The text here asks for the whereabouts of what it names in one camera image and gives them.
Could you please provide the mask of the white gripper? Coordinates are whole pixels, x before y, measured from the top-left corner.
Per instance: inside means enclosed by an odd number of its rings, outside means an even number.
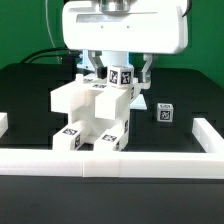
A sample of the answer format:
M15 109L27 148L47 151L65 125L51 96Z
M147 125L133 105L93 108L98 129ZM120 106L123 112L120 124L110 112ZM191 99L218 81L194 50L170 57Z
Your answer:
M175 54L188 44L189 0L131 0L124 12L102 12L98 0L68 2L62 12L64 42L88 51L100 79L107 77L101 51ZM156 54L144 54L141 83L151 81Z

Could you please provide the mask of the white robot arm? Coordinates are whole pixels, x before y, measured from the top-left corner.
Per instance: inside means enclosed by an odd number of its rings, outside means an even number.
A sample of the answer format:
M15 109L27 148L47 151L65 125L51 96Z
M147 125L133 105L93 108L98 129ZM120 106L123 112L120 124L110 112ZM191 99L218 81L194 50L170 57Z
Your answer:
M84 52L89 70L127 66L131 53L142 53L146 82L154 55L186 48L190 9L191 0L72 0L62 11L63 39L69 49Z

